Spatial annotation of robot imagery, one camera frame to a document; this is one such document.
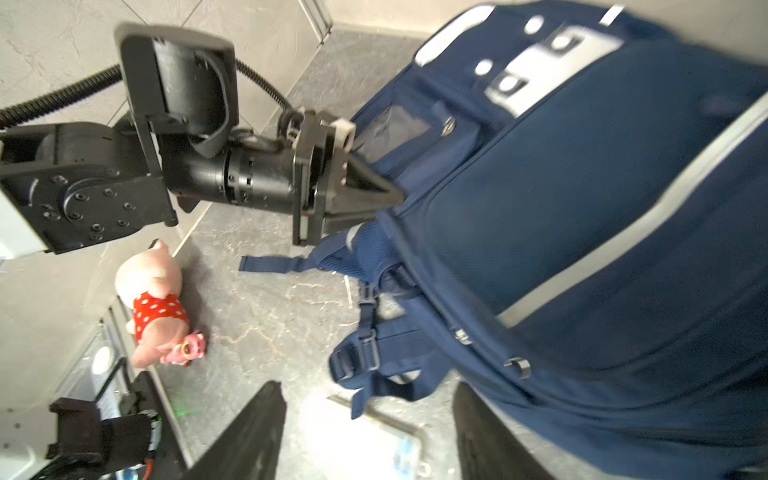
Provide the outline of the navy blue student backpack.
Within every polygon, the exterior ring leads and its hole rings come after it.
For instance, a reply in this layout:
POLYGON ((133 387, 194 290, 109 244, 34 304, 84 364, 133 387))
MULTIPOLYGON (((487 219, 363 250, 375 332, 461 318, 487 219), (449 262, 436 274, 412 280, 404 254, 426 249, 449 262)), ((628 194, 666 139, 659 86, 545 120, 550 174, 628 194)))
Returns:
POLYGON ((611 475, 767 473, 767 69, 621 6, 485 4, 354 116, 404 202, 244 272, 361 283, 360 415, 450 371, 611 475))

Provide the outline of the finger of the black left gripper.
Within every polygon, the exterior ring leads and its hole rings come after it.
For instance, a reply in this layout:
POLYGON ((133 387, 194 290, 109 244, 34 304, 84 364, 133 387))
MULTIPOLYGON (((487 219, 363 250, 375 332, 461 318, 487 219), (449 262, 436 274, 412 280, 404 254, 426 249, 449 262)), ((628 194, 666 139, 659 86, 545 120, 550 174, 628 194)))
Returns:
POLYGON ((379 210, 402 204, 405 194, 369 164, 348 155, 342 166, 341 209, 379 210))
POLYGON ((326 211, 323 218, 323 236, 330 236, 356 225, 375 220, 380 208, 351 210, 351 211, 326 211))

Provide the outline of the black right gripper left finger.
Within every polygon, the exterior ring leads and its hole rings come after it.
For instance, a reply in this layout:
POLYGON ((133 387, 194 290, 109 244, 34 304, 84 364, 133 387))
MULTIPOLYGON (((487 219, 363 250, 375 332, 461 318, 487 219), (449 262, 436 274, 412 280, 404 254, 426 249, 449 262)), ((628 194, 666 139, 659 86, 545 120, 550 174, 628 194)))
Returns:
POLYGON ((287 403, 281 384, 265 383, 185 479, 273 480, 276 476, 287 403))

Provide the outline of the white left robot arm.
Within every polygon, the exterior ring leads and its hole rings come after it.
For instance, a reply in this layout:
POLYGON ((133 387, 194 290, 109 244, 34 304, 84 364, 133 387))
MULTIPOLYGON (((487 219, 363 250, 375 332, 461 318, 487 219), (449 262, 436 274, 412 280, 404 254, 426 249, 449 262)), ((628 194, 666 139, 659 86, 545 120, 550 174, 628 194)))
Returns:
POLYGON ((1 255, 64 254, 151 225, 175 227, 201 202, 280 213, 296 246, 373 219, 403 192, 351 150, 354 128, 323 112, 293 114, 267 138, 234 129, 205 157, 189 136, 90 122, 1 135, 1 255))

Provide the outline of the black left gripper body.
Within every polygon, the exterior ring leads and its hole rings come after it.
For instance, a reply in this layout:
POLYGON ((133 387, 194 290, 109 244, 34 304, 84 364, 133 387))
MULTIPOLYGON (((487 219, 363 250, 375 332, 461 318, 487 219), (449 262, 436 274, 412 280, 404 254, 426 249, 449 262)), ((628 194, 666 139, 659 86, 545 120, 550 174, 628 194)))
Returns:
POLYGON ((341 178, 355 131, 325 111, 291 110, 281 115, 276 138, 235 129, 213 158, 182 136, 164 136, 165 184, 185 212, 208 201, 285 214, 292 243, 316 245, 326 211, 351 211, 341 209, 341 178))

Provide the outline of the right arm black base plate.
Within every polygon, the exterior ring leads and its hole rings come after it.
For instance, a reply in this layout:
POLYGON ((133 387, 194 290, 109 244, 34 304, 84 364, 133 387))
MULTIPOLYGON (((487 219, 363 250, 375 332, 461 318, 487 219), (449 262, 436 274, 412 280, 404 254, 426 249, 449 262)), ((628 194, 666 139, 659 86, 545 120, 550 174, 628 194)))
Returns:
POLYGON ((128 413, 154 410, 160 417, 160 439, 150 479, 183 479, 189 466, 178 424, 164 389, 149 372, 143 371, 133 381, 132 391, 124 403, 128 413))

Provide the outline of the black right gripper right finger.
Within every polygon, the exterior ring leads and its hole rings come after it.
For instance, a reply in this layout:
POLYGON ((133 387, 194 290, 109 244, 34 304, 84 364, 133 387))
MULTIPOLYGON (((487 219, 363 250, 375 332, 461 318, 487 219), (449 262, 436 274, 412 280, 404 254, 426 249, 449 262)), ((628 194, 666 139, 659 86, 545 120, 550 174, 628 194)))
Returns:
POLYGON ((467 383, 458 384, 452 408, 464 480, 554 479, 467 383))

